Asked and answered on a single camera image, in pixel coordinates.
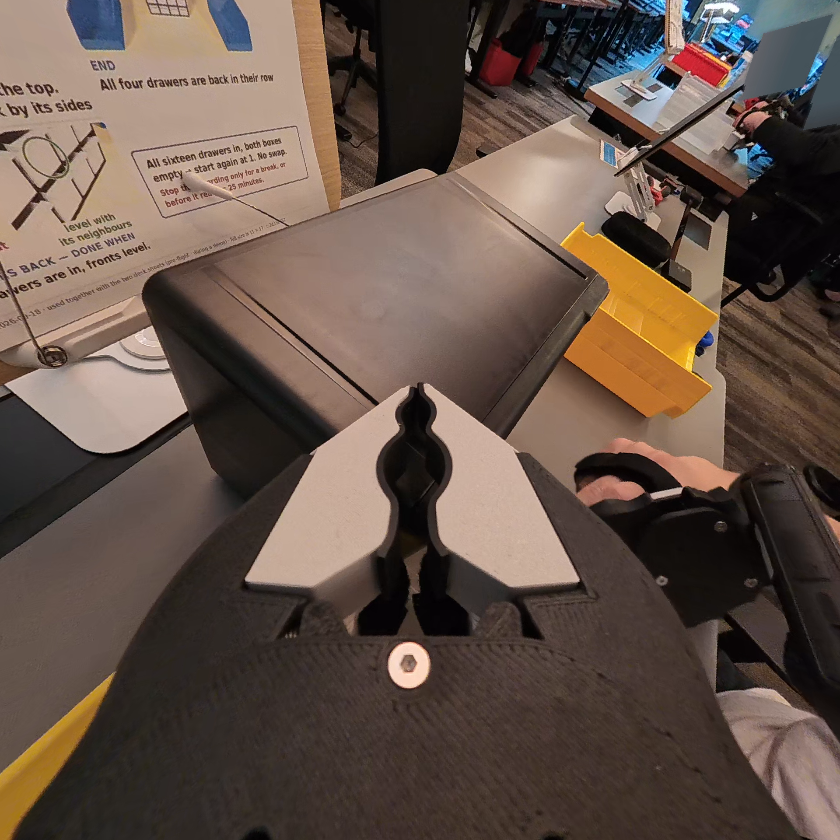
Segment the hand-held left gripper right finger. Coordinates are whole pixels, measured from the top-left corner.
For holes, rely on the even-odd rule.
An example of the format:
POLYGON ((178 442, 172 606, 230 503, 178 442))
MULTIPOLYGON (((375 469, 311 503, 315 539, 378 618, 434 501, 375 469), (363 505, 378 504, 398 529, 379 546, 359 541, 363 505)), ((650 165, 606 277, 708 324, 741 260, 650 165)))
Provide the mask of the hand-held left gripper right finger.
POLYGON ((473 616, 496 602, 570 592, 581 579, 518 451, 428 384, 427 435, 444 475, 429 536, 448 560, 446 592, 473 616))

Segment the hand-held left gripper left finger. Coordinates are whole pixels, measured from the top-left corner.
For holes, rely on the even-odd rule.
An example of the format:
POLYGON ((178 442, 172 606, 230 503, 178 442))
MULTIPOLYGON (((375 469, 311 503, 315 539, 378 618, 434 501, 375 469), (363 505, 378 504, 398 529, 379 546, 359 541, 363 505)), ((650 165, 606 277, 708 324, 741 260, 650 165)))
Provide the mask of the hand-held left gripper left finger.
POLYGON ((406 386, 316 448, 245 577, 258 592, 329 603, 340 618, 380 592, 376 559, 396 535, 396 501, 380 460, 404 430, 406 386))

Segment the black drawer cabinet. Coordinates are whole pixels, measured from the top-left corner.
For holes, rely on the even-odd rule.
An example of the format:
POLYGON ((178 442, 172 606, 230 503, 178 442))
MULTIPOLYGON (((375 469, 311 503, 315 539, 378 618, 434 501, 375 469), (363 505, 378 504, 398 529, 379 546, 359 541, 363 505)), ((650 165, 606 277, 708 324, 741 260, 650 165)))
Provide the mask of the black drawer cabinet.
POLYGON ((164 268, 142 299, 209 465, 248 499, 419 382, 506 438, 607 293, 448 174, 164 268))

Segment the person's right hand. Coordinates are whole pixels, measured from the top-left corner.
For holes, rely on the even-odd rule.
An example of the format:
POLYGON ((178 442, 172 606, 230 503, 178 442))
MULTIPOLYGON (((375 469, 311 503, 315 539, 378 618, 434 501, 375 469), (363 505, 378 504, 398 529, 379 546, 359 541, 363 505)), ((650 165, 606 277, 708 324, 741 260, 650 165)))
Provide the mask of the person's right hand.
MULTIPOLYGON (((719 487, 729 489, 740 477, 739 473, 721 469, 704 458, 673 456, 645 442, 624 437, 615 438, 603 449, 603 452, 646 457, 677 479, 679 486, 696 490, 709 491, 719 487)), ((576 496, 587 507, 592 507, 604 500, 629 501, 643 493, 644 489, 637 483, 623 481, 615 476, 604 476, 583 485, 576 492, 576 496)))

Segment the person's white garment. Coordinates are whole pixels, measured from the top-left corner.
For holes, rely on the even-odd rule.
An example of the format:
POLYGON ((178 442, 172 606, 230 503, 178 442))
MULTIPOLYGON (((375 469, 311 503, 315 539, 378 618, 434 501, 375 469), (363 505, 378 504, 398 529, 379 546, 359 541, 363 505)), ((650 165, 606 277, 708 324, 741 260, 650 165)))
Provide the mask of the person's white garment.
POLYGON ((767 688, 716 695, 753 771, 798 834, 839 838, 839 743, 826 722, 767 688))

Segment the yellow plastic bin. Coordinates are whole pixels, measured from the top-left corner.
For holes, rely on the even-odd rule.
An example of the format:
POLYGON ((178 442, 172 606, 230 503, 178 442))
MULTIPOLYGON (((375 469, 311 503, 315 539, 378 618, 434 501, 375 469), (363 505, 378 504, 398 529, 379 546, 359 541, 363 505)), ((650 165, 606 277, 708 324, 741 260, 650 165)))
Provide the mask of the yellow plastic bin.
POLYGON ((607 283, 604 302, 564 358, 645 417, 681 417, 711 392, 696 348, 718 315, 580 223, 562 247, 607 283))

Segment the white poster stand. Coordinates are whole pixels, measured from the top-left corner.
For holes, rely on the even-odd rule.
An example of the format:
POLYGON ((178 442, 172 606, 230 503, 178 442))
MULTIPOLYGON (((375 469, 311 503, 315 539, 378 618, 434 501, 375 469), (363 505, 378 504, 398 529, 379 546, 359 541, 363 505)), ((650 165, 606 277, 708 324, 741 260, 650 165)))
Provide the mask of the white poster stand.
POLYGON ((12 366, 35 369, 78 362, 90 354, 128 339, 151 326, 140 295, 115 303, 59 328, 27 336, 2 350, 1 360, 12 366))

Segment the small black stand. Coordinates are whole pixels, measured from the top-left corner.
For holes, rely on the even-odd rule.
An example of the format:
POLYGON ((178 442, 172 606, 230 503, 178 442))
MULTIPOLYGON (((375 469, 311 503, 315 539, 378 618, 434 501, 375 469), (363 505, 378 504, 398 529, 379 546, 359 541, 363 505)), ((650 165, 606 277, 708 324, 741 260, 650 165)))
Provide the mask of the small black stand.
POLYGON ((679 199, 684 204, 684 210, 679 220, 675 240, 670 251, 668 260, 662 265, 660 274, 674 286, 685 293, 690 293, 692 288, 692 275, 688 268, 682 266, 678 259, 679 247, 686 232, 686 227, 691 216, 691 211, 697 208, 702 202, 702 195, 694 188, 685 185, 679 193, 679 199))

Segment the yellow bin edge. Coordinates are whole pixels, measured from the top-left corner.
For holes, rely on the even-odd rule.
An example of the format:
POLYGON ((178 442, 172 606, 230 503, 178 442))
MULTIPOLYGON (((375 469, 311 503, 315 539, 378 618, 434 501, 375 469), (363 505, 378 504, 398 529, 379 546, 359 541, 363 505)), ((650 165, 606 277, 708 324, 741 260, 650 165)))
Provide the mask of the yellow bin edge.
POLYGON ((44 735, 1 772, 1 838, 18 825, 75 751, 89 729, 114 674, 103 680, 44 735))

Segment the wooden table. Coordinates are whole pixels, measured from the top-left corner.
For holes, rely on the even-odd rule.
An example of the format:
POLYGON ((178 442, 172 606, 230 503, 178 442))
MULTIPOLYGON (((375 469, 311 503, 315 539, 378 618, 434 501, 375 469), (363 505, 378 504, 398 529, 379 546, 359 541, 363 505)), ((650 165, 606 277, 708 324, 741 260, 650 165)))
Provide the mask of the wooden table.
MULTIPOLYGON (((589 122, 610 137, 618 137, 628 147, 638 141, 656 140, 662 132, 658 116, 671 99, 673 89, 654 81, 654 98, 646 100, 632 93, 624 81, 632 73, 604 80, 588 87, 584 99, 593 106, 589 122)), ((689 177, 692 184, 709 195, 726 193, 740 196, 749 187, 749 173, 743 155, 723 149, 707 153, 689 142, 684 135, 665 144, 653 157, 653 163, 678 175, 689 177)))

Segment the wooden board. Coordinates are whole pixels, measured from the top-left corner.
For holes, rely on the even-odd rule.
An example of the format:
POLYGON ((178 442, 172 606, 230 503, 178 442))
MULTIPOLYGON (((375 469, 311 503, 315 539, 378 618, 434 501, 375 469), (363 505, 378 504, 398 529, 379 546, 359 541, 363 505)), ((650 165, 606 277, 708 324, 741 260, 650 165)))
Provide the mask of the wooden board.
POLYGON ((311 136, 329 210, 334 212, 340 208, 342 176, 321 4, 320 1, 292 1, 291 7, 311 136))

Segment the printed instruction poster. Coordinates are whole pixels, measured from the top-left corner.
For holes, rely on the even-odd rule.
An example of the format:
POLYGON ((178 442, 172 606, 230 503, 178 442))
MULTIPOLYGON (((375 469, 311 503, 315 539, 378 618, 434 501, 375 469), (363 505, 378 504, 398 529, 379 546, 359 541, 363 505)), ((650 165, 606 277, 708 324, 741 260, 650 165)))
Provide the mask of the printed instruction poster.
POLYGON ((337 208, 317 2, 2 2, 2 350, 337 208))

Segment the black office chair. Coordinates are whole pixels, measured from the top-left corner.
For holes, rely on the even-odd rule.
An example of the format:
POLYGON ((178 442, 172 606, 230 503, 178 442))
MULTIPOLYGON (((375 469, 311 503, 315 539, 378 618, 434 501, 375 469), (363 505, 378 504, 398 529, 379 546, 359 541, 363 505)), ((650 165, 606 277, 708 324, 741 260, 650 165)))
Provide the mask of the black office chair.
POLYGON ((462 127, 469 2, 379 1, 374 11, 374 183, 420 169, 444 174, 462 127))

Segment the red bag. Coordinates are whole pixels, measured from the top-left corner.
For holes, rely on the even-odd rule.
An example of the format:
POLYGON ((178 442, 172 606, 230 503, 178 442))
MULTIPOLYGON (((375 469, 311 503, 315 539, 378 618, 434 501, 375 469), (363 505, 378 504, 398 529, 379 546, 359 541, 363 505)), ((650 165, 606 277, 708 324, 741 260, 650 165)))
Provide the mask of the red bag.
POLYGON ((537 40, 521 58, 504 50, 501 40, 494 38, 479 72, 479 80, 499 88, 508 87, 516 79, 524 82, 535 70, 543 52, 543 41, 537 40))

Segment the red plastic bin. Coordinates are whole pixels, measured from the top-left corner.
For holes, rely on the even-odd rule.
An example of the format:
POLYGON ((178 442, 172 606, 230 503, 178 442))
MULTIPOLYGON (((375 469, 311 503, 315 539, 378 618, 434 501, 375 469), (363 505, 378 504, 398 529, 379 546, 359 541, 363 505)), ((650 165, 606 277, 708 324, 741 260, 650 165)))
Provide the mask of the red plastic bin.
POLYGON ((703 47, 688 43, 669 61, 675 67, 690 73, 715 88, 724 85, 729 79, 732 66, 727 61, 712 55, 703 47))

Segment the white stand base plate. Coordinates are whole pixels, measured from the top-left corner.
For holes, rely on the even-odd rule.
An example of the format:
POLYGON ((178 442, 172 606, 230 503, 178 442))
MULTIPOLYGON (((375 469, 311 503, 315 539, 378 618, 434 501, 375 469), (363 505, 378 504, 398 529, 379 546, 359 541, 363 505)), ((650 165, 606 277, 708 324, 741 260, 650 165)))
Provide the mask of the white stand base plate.
POLYGON ((186 414, 168 369, 143 370, 99 355, 18 377, 7 388, 79 448, 113 455, 186 414))

